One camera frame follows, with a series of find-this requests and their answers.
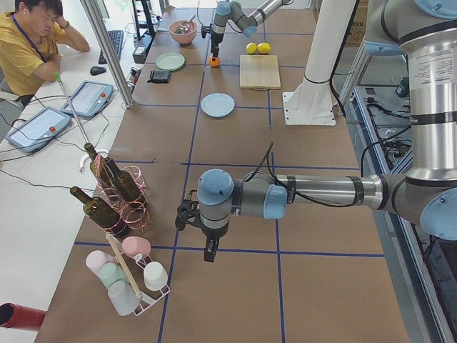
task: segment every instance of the cutting board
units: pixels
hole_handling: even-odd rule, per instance
[[[276,55],[240,55],[240,88],[280,89]]]

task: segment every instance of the red cup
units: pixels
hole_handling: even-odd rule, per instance
[[[0,306],[0,327],[38,331],[44,316],[46,311],[41,309],[6,303]]]

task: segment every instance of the tablet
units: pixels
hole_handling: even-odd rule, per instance
[[[103,109],[114,87],[112,84],[102,84],[95,81],[83,81],[78,89],[70,96],[76,114],[83,118],[92,118]],[[61,108],[65,114],[73,116],[68,103]]]
[[[24,152],[40,150],[70,124],[71,117],[47,106],[20,127],[6,135],[5,139]]]

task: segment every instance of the bottle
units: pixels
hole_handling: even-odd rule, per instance
[[[109,171],[106,170],[104,163],[100,163],[98,166],[99,170],[96,171],[95,166],[95,159],[99,154],[95,150],[92,143],[85,143],[84,150],[86,150],[87,154],[91,158],[91,163],[89,168],[91,169],[92,174],[95,176],[97,181],[99,182],[100,187],[105,192],[106,196],[108,197],[109,201],[114,204],[119,200],[119,195],[117,194],[116,190],[114,189],[113,184],[111,183],[111,177]]]
[[[102,198],[92,198],[77,186],[72,187],[70,193],[84,204],[83,210],[86,216],[106,232],[111,232],[117,237],[124,237],[131,230],[127,223],[121,219],[119,213]]]
[[[106,157],[105,160],[106,168],[113,174],[111,183],[118,189],[122,199],[126,202],[137,202],[131,204],[131,207],[138,208],[143,204],[144,207],[148,206],[146,197],[138,188],[135,180],[131,177],[130,173],[125,170],[121,170],[111,157]]]

